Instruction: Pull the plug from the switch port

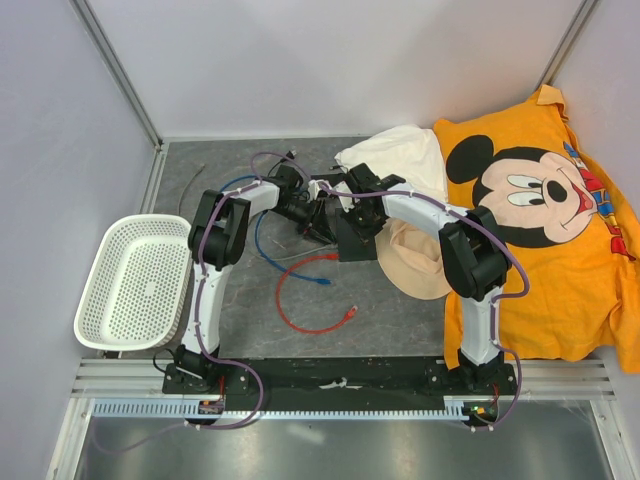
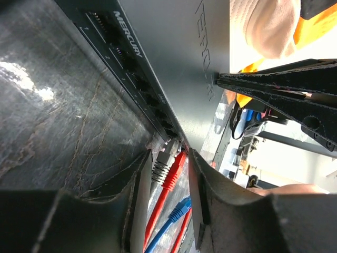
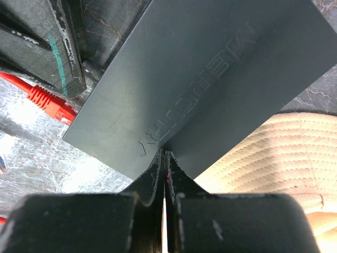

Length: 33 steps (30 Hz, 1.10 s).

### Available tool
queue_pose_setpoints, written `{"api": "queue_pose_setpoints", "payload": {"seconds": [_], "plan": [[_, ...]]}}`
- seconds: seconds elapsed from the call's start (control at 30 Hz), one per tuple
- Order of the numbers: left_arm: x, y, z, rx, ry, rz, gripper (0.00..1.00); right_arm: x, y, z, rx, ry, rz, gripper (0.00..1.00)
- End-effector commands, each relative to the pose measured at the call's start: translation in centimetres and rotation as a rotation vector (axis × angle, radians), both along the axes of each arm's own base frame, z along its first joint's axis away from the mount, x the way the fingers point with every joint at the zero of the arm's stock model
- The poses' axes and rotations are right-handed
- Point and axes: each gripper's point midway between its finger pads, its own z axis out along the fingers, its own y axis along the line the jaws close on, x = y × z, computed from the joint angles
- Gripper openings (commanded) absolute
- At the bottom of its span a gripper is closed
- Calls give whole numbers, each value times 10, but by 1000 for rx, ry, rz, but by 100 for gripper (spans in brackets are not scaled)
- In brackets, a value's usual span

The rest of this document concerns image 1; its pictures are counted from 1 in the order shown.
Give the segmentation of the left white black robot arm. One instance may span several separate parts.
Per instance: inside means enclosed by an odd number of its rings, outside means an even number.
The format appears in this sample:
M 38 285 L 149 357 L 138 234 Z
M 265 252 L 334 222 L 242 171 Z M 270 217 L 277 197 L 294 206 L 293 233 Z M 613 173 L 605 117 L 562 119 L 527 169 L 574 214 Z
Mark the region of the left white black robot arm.
M 272 211 L 294 222 L 302 236 L 336 241 L 326 200 L 305 193 L 303 184 L 301 175 L 284 165 L 275 175 L 255 178 L 246 186 L 203 193 L 188 236 L 194 272 L 189 320 L 165 370 L 165 394 L 222 392 L 221 378 L 229 365 L 218 358 L 224 294 L 255 216 Z

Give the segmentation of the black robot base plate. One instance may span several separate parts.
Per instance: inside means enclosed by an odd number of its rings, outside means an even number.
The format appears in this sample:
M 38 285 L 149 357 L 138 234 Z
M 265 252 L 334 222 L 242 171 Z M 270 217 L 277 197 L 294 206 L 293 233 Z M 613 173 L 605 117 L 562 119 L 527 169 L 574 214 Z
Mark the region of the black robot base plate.
M 162 392 L 273 396 L 302 392 L 407 392 L 430 397 L 513 395 L 517 376 L 503 357 L 488 366 L 448 369 L 437 356 L 245 358 L 211 362 L 189 353 L 165 367 Z

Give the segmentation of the black network switch box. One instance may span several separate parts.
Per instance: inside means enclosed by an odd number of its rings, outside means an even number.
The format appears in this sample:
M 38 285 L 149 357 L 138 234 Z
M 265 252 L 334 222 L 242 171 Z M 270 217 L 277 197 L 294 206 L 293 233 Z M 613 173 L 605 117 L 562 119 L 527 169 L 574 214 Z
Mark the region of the black network switch box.
M 377 251 L 375 241 L 363 242 L 351 226 L 341 217 L 339 210 L 336 214 L 336 238 L 339 261 L 342 263 L 375 261 Z

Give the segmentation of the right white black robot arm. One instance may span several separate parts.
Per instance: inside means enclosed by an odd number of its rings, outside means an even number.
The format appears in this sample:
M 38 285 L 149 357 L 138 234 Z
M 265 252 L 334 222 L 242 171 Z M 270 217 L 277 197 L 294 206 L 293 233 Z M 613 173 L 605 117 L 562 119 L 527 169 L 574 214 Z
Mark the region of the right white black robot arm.
M 452 376 L 473 394 L 496 382 L 505 357 L 497 331 L 499 302 L 512 262 L 491 211 L 452 206 L 395 174 L 381 179 L 364 164 L 344 173 L 335 188 L 343 217 L 360 237 L 373 236 L 394 219 L 437 241 L 445 279 L 462 300 L 463 339 Z

